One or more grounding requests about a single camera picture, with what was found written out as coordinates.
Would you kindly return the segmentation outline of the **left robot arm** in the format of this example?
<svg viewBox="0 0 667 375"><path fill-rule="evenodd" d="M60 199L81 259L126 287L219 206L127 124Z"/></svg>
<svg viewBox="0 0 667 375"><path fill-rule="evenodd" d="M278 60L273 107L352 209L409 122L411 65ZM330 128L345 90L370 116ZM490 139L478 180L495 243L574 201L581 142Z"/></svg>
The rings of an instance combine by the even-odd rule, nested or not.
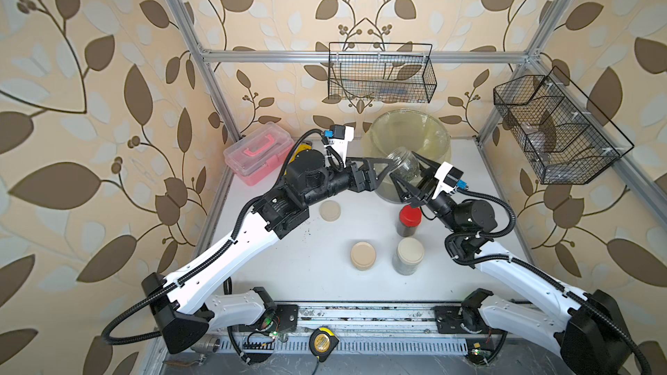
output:
<svg viewBox="0 0 667 375"><path fill-rule="evenodd" d="M345 191L373 192L398 163L388 158L347 156L345 127L314 128L324 151L293 146L275 184L248 201L232 231L186 266L142 283L146 297L102 330L108 345L129 345L162 338L168 351L192 347L225 312L210 305L215 291L245 263L282 240L309 217L309 208Z"/></svg>

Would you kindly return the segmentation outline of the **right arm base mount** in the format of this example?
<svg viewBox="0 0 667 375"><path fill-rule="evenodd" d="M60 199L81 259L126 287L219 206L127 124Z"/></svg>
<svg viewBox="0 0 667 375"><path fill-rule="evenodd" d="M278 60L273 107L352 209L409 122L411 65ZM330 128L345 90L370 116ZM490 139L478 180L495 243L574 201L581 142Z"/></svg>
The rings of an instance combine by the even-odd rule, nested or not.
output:
<svg viewBox="0 0 667 375"><path fill-rule="evenodd" d="M504 331L492 328L483 321L480 308L482 301L491 297L493 292L478 288L460 304L441 305L433 308L435 324L439 334L470 334L486 336L502 334Z"/></svg>

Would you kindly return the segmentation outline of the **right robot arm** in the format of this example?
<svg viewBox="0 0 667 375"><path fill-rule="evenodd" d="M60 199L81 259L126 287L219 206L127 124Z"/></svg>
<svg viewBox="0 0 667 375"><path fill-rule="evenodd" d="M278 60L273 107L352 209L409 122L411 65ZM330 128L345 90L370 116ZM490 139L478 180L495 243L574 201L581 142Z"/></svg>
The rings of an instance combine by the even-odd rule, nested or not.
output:
<svg viewBox="0 0 667 375"><path fill-rule="evenodd" d="M654 372L613 297L566 284L500 244L517 222L508 203L470 190L450 163L413 151L394 151L389 167L400 200L428 208L450 230L444 245L453 262L492 276L530 303L514 304L478 289L461 304L467 330L485 325L520 336L559 355L575 374L618 374L630 357L641 373Z"/></svg>

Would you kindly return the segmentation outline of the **ribbed glass jar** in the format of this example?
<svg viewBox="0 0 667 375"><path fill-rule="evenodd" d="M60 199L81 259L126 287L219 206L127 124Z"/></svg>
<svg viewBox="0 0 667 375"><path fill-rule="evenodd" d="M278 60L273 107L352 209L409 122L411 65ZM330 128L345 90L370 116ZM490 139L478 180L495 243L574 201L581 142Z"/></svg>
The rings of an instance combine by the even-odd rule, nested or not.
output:
<svg viewBox="0 0 667 375"><path fill-rule="evenodd" d="M387 157L401 160L401 166L399 166L399 168L397 168L394 172L408 180L415 178L416 175L420 173L419 165L413 156L413 152L405 147L398 147Z"/></svg>

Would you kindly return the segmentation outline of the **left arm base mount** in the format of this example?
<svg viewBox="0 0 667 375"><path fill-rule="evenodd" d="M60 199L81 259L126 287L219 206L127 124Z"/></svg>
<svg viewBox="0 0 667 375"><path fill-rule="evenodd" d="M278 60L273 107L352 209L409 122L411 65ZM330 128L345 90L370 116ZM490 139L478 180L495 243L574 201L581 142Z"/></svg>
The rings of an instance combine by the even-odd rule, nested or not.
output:
<svg viewBox="0 0 667 375"><path fill-rule="evenodd" d="M299 309L296 304L279 303L254 324L234 326L234 330L240 333L293 333L298 325Z"/></svg>

